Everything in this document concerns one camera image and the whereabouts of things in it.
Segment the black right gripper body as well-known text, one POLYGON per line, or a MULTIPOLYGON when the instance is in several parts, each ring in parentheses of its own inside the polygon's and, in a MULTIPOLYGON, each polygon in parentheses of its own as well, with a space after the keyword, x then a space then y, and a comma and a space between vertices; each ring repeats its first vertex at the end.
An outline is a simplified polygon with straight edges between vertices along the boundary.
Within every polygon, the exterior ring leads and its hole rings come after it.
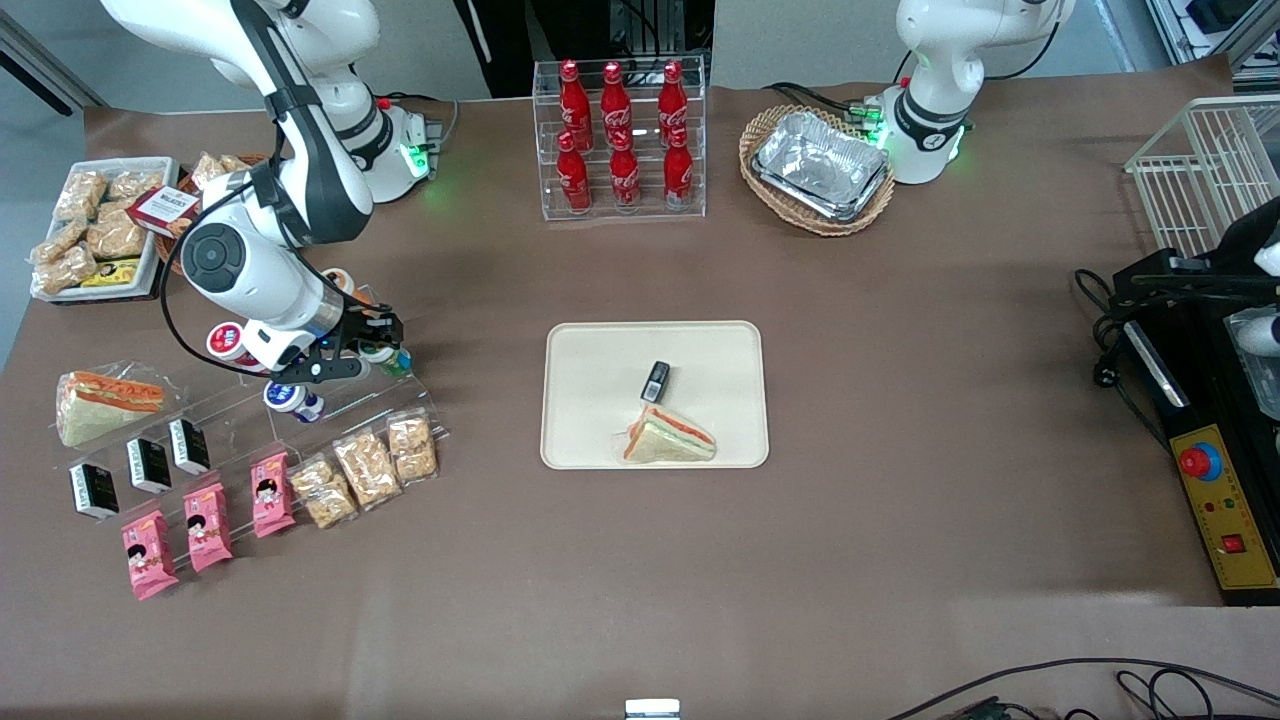
POLYGON ((346 309, 338 323, 323 337, 316 338, 305 351, 308 357, 338 357, 362 340, 364 311, 346 309))

